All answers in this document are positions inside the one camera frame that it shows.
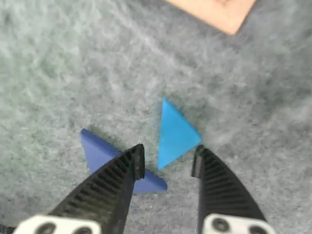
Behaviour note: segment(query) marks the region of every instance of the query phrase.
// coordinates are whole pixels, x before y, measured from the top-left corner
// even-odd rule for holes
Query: light blue triangle
[[[162,101],[158,169],[161,169],[201,142],[200,134],[167,100]]]

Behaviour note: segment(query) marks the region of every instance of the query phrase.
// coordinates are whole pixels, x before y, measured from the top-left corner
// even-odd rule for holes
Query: gray carpet
[[[79,132],[142,142],[156,171],[167,97],[281,234],[312,230],[312,1],[259,0],[227,36],[160,0],[0,1],[0,223],[88,176]],[[126,234],[191,234],[193,152],[135,195]]]

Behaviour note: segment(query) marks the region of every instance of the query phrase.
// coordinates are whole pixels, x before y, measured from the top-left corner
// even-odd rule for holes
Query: cardboard
[[[166,0],[227,34],[235,34],[256,0]]]

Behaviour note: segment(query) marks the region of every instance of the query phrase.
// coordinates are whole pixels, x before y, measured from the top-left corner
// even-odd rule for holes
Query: dark blue triangle
[[[90,174],[120,154],[120,151],[114,146],[86,129],[81,130],[80,137]],[[136,181],[134,186],[135,193],[153,193],[159,191],[167,191],[167,183],[147,170],[145,171],[144,179]]]
[[[201,142],[200,134],[167,100],[163,99],[158,169],[173,162]]]

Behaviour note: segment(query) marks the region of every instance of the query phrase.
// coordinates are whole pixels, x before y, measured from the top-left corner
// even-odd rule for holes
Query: blue triangle
[[[120,155],[120,151],[114,146],[86,129],[81,130],[80,137],[90,174],[112,158]],[[159,191],[167,191],[167,183],[147,170],[145,171],[144,179],[135,182],[135,193],[153,193]]]
[[[200,134],[167,100],[162,101],[158,169],[201,142]]]

